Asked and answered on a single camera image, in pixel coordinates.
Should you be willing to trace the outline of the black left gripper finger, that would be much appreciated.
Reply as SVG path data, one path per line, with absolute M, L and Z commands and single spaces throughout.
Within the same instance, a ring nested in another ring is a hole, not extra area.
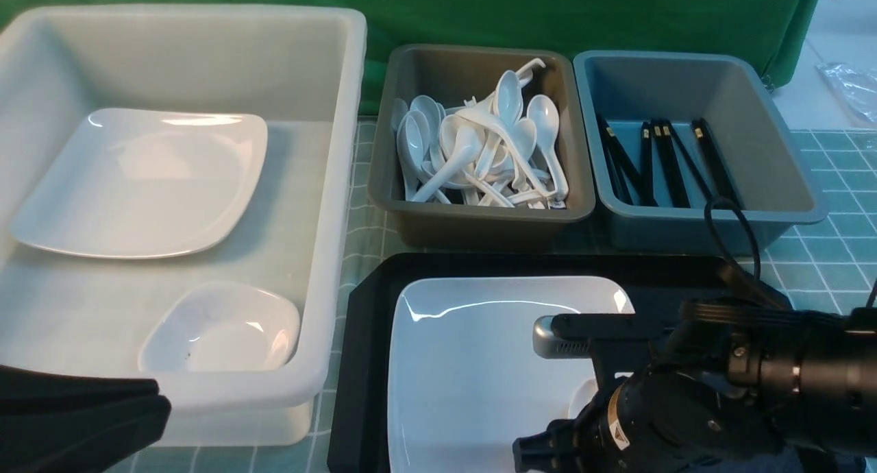
M 1 413 L 68 413 L 160 395 L 156 380 L 56 375 L 1 367 Z
M 100 472 L 162 438 L 169 399 L 2 404 L 3 472 Z

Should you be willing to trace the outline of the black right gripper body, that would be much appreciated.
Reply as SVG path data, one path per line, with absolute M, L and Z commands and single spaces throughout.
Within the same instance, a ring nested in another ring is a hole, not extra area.
M 781 453 L 751 400 L 671 371 L 599 389 L 573 419 L 512 445 L 517 472 L 680 472 Z

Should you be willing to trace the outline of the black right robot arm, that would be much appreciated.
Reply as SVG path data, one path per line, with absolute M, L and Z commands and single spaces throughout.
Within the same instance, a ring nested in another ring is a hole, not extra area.
M 874 457 L 874 308 L 685 301 L 662 351 L 512 453 L 518 472 L 682 472 L 787 447 Z

